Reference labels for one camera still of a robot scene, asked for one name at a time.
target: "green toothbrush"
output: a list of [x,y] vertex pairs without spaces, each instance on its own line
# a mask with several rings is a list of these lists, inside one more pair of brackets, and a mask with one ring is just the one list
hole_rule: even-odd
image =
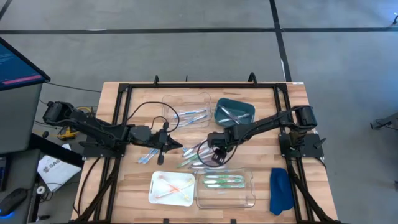
[[234,180],[204,180],[204,184],[225,184],[225,183],[240,183],[242,179],[234,179]]
[[243,179],[241,175],[206,175],[205,178],[239,178]]
[[209,188],[243,188],[244,184],[237,184],[237,185],[226,185],[226,184],[209,184],[206,185]]

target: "computer mouse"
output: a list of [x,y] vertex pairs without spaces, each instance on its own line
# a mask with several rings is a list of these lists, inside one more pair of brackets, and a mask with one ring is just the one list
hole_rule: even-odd
[[27,189],[15,189],[0,202],[0,216],[9,215],[26,199],[26,197]]

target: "gray floor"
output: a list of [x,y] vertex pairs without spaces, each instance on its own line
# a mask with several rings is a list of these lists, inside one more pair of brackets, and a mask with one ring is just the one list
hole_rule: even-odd
[[[393,0],[276,0],[287,27],[386,27]],[[0,30],[272,27],[266,0],[13,0]],[[325,143],[339,219],[398,220],[398,139],[369,122],[398,111],[398,32],[284,33],[293,81],[305,82]],[[100,90],[105,81],[283,81],[274,33],[2,35],[53,82]],[[44,85],[41,99],[97,105],[99,94]],[[37,119],[44,112],[40,105]],[[76,185],[57,192],[41,214],[66,222]]]

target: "white paper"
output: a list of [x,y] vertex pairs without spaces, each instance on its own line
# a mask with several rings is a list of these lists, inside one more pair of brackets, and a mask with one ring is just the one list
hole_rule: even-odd
[[[71,150],[69,144],[64,144],[62,147]],[[52,191],[58,190],[61,185],[66,183],[71,177],[81,171],[81,168],[62,162],[51,156],[44,156],[37,166],[37,172],[42,177],[43,181],[47,183],[47,187]]]

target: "white paper plate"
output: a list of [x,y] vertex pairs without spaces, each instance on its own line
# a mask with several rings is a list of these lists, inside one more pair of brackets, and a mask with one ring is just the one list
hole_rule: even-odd
[[[156,198],[156,196],[162,195],[164,193],[173,190],[173,188],[171,188],[169,184],[159,179],[160,175],[167,182],[178,188],[183,187],[184,185],[187,184],[187,182],[193,180],[193,184],[191,186],[182,189],[182,192],[185,195],[187,195],[189,199],[185,199],[183,194],[181,194],[181,192],[173,192],[164,197]],[[192,174],[156,171],[152,175],[152,181],[150,182],[148,199],[150,203],[189,207],[193,203],[194,192],[195,192],[195,177]]]

